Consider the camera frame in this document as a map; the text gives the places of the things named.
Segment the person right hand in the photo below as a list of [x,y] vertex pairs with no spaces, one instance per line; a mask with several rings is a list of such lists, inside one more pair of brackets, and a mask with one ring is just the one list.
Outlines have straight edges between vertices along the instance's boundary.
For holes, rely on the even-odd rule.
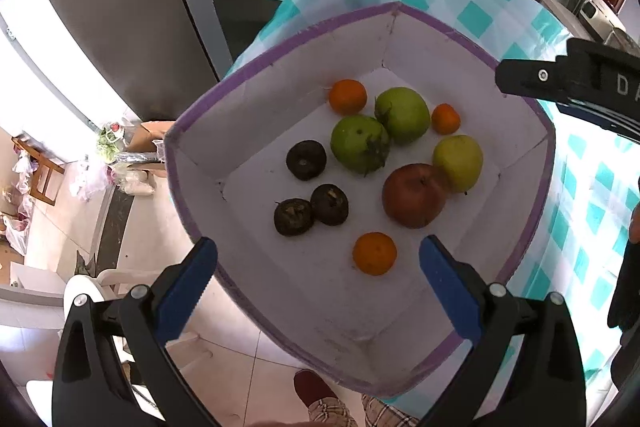
[[608,327],[623,333],[639,320],[639,205],[634,206],[628,228],[623,263],[608,309]]

